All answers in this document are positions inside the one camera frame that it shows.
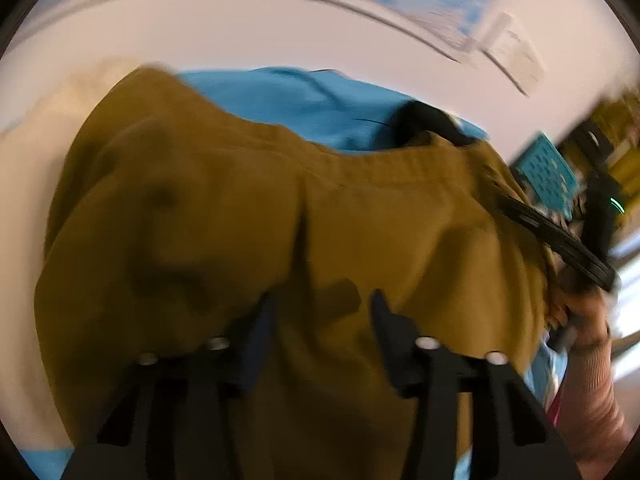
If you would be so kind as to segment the right forearm pink sleeve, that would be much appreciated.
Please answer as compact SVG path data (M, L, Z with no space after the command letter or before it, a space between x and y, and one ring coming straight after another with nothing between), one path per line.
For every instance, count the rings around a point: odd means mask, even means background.
M562 383L556 422L584 479L603 479L634 433L615 400L611 341L574 348Z

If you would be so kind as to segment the right hand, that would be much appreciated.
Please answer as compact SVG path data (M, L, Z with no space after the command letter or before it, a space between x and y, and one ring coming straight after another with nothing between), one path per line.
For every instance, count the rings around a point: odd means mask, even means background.
M597 287L575 292L554 283L550 288L547 346L560 352L586 354L611 339L606 293Z

